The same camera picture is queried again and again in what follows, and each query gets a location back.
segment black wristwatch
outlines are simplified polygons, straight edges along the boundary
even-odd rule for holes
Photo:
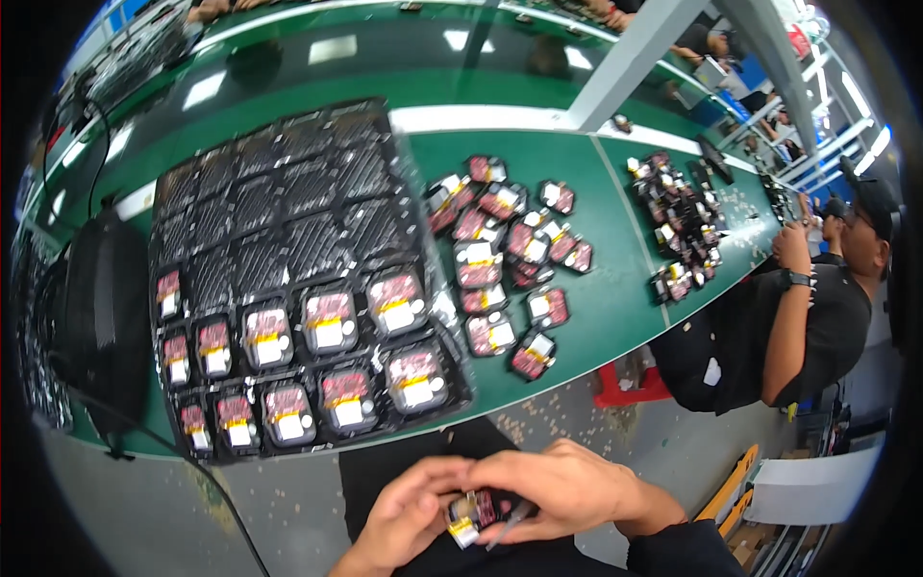
[[[793,284],[810,286],[810,276],[800,272],[792,272],[791,269],[782,269],[782,290],[787,291],[792,288]]]

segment worker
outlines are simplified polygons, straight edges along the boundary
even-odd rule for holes
[[[745,574],[713,520],[689,523],[666,491],[568,439],[539,454],[521,452],[482,417],[339,458],[353,546],[330,577]],[[446,532],[446,506],[484,487],[528,499],[538,513],[490,551],[484,545],[504,523],[460,549]],[[509,512],[511,503],[501,508]],[[575,533],[603,523],[629,539],[628,571],[574,546]]]
[[[250,10],[268,4],[272,0],[192,0],[186,20],[209,24],[218,16],[228,12]]]
[[[856,364],[886,275],[897,204],[883,182],[849,182],[856,204],[843,216],[844,267],[811,263],[804,226],[787,223],[773,240],[780,270],[734,286],[651,342],[677,403],[718,415],[760,400],[787,406]]]

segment black pants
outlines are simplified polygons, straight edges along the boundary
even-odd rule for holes
[[[355,543],[366,526],[368,513],[378,498],[378,493],[388,483],[412,465],[431,455],[460,455],[471,459],[484,459],[495,452],[517,447],[486,417],[448,427],[444,431],[427,433],[367,449],[345,451],[340,454],[340,476],[343,499],[346,501],[346,531]],[[463,574],[464,570],[485,562],[491,557],[508,555],[532,547],[570,547],[574,549],[573,536],[556,541],[523,543],[516,546],[497,546],[488,553],[484,547],[470,546],[459,549],[448,533],[437,537],[429,548],[416,559],[399,568],[394,575]]]
[[[687,323],[689,330],[684,331]],[[650,342],[670,394],[680,406],[696,413],[714,411],[721,387],[721,381],[714,387],[704,382],[709,360],[716,356],[711,327],[708,312],[700,310]]]

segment concrete floor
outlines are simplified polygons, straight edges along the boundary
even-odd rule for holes
[[[526,451],[577,440],[668,489],[690,515],[708,502],[751,444],[762,457],[793,447],[795,426],[760,404],[715,417],[672,400],[602,411],[593,378],[491,415]],[[253,575],[256,564],[227,507],[178,461],[116,462],[54,432],[45,448],[66,499],[119,574],[137,577]],[[232,495],[274,577],[325,574],[349,546],[336,456],[241,463],[215,472]],[[627,540],[611,525],[577,535],[584,554],[625,566]]]

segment black backpack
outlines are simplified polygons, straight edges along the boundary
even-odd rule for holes
[[[144,414],[150,379],[148,249],[110,199],[102,205],[49,269],[48,332],[58,377],[123,417],[86,403],[109,454],[129,459],[122,437]]]

